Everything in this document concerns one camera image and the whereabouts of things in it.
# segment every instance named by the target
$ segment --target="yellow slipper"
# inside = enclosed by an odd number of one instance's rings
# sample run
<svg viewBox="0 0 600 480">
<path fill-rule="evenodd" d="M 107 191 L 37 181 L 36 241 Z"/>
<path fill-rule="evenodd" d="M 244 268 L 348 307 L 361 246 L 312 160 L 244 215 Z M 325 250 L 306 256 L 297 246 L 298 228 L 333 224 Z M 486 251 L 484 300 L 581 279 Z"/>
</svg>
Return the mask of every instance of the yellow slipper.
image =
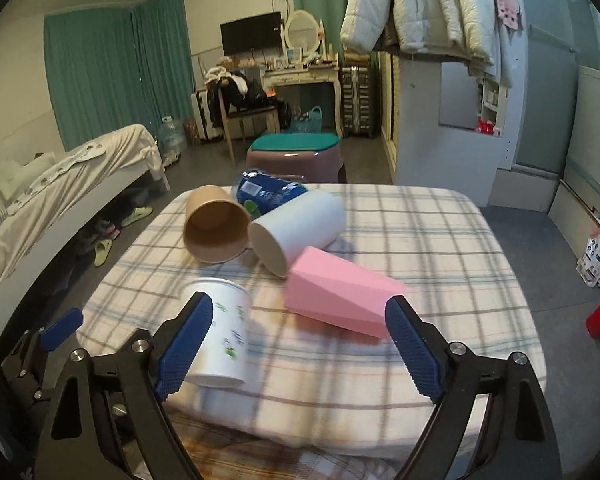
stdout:
<svg viewBox="0 0 600 480">
<path fill-rule="evenodd" d="M 109 251 L 111 250 L 111 246 L 113 242 L 108 238 L 104 240 L 98 240 L 96 242 L 96 259 L 93 263 L 96 267 L 101 266 L 105 261 L 107 261 L 107 256 L 109 256 Z"/>
<path fill-rule="evenodd" d="M 133 222 L 136 222 L 145 216 L 149 216 L 152 212 L 154 212 L 154 208 L 152 207 L 136 207 L 134 211 L 120 223 L 120 227 L 128 227 Z"/>
</svg>

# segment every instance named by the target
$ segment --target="plastic bag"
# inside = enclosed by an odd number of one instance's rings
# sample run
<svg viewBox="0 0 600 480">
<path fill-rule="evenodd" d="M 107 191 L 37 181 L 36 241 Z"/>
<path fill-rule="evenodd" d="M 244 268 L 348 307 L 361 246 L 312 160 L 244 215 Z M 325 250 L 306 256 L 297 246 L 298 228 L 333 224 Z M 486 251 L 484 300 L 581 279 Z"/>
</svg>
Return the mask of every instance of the plastic bag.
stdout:
<svg viewBox="0 0 600 480">
<path fill-rule="evenodd" d="M 182 153 L 187 148 L 187 137 L 182 121 L 174 121 L 170 116 L 162 118 L 163 123 L 158 130 L 158 149 L 164 158 L 168 153 Z"/>
<path fill-rule="evenodd" d="M 600 280 L 600 233 L 591 235 L 587 240 L 587 248 L 578 260 L 576 270 L 587 285 L 598 285 L 598 280 Z"/>
</svg>

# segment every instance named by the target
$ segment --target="television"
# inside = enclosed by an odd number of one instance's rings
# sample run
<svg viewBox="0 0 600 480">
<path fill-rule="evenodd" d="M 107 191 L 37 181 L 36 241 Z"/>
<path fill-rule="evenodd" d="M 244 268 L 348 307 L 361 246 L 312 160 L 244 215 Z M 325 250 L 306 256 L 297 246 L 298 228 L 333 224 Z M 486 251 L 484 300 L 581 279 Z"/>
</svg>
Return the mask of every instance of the television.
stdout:
<svg viewBox="0 0 600 480">
<path fill-rule="evenodd" d="M 225 56 L 260 51 L 265 48 L 282 48 L 280 28 L 282 15 L 270 12 L 259 16 L 250 16 L 243 20 L 220 25 L 222 49 Z"/>
</svg>

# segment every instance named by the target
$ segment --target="jacket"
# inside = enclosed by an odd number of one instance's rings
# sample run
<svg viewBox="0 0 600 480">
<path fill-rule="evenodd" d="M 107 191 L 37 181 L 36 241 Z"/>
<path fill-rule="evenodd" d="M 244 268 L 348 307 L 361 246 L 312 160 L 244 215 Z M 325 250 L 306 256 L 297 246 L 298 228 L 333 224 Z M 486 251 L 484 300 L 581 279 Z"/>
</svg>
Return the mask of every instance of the jacket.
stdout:
<svg viewBox="0 0 600 480">
<path fill-rule="evenodd" d="M 493 61 L 493 0 L 349 0 L 346 48 L 437 60 Z"/>
</svg>

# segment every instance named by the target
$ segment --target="blue can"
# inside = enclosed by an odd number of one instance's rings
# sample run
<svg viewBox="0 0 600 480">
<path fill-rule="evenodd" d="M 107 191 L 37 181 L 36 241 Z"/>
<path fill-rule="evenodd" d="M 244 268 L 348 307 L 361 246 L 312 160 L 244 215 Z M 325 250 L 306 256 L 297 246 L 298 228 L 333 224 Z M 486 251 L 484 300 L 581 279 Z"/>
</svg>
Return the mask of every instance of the blue can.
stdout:
<svg viewBox="0 0 600 480">
<path fill-rule="evenodd" d="M 238 177 L 234 186 L 234 198 L 244 206 L 253 220 L 306 191 L 302 184 L 252 169 Z"/>
</svg>

